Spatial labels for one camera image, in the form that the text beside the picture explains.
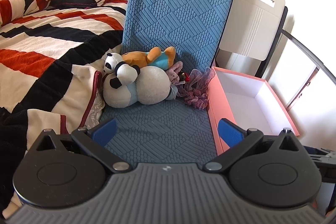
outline stuffed animal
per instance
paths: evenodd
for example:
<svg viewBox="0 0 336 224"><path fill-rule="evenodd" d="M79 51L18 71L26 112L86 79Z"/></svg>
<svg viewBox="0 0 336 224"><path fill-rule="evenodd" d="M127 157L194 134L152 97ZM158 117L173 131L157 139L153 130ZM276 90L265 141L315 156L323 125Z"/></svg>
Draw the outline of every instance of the stuffed animal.
<svg viewBox="0 0 336 224"><path fill-rule="evenodd" d="M164 52L161 52L159 47L154 47L149 52L128 52L122 57L130 66L137 65L139 68L155 66L168 70L174 64L175 55L176 50L172 46L165 49Z"/></svg>
<svg viewBox="0 0 336 224"><path fill-rule="evenodd" d="M142 68L135 82L118 89L110 84L115 77L114 73L106 77L103 90L105 102L114 108L124 108L137 101L144 105L156 104L166 99L170 93L169 77L158 67Z"/></svg>
<svg viewBox="0 0 336 224"><path fill-rule="evenodd" d="M140 68L137 65L129 66L118 53L108 53L104 72L114 73L115 77L110 79L110 86L114 89L122 85L133 83L140 74Z"/></svg>
<svg viewBox="0 0 336 224"><path fill-rule="evenodd" d="M182 70L182 61L177 61L169 70L166 70L166 74L172 84L176 84L180 81L179 73Z"/></svg>

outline white wall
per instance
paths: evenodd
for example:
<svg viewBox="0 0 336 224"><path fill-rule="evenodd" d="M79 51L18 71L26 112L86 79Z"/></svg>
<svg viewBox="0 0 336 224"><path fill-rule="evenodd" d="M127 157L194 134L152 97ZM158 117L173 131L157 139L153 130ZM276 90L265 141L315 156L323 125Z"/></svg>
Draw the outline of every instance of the white wall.
<svg viewBox="0 0 336 224"><path fill-rule="evenodd" d="M322 62L336 73L334 52L336 50L334 27L336 24L336 5L334 0L285 0L288 7L287 18L289 31L299 41L306 45ZM303 74L308 75L312 69L310 61L298 54L292 43L286 43L283 54L276 69L269 77L269 83L278 91L278 95L285 104L295 95L299 83L303 81Z"/></svg>
<svg viewBox="0 0 336 224"><path fill-rule="evenodd" d="M285 1L288 7L286 29L336 75L334 0ZM286 105L305 83L315 66L292 42L286 42L283 38L271 63L273 68L266 78ZM304 144L336 150L335 94L336 87L319 72L308 91L290 110L297 127L301 130L301 141Z"/></svg>

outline black disc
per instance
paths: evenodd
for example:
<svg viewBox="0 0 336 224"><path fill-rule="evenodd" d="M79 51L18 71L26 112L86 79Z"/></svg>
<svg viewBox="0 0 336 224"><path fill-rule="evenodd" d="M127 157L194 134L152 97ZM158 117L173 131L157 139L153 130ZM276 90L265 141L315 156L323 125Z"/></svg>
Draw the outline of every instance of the black disc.
<svg viewBox="0 0 336 224"><path fill-rule="evenodd" d="M239 160L231 168L229 180L245 199L272 208L308 203L321 184L320 172L308 154L302 157L280 149Z"/></svg>
<svg viewBox="0 0 336 224"><path fill-rule="evenodd" d="M16 170L13 183L24 203L43 208L62 208L95 196L105 182L102 165L84 155L45 150L27 154Z"/></svg>

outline pink plush toy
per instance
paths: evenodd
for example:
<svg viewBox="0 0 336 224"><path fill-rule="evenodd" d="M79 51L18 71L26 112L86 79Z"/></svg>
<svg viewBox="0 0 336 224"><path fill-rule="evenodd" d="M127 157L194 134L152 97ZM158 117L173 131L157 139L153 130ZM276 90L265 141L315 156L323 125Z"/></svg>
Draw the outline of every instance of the pink plush toy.
<svg viewBox="0 0 336 224"><path fill-rule="evenodd" d="M166 74L172 84L177 84L180 81L179 72L182 70L182 61L177 61L169 70L166 70Z"/></svg>

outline purple tulle fabric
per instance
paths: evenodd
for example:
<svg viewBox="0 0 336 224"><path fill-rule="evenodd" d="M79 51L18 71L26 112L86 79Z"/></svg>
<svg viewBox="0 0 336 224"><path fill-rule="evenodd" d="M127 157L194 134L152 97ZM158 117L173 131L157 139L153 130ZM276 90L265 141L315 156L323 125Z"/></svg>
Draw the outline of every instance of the purple tulle fabric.
<svg viewBox="0 0 336 224"><path fill-rule="evenodd" d="M189 78L190 81L185 85L178 85L177 96L184 97L186 105L193 106L197 109L204 109L208 106L208 85L210 80L215 76L215 72L209 67L204 74L199 70L193 69Z"/></svg>

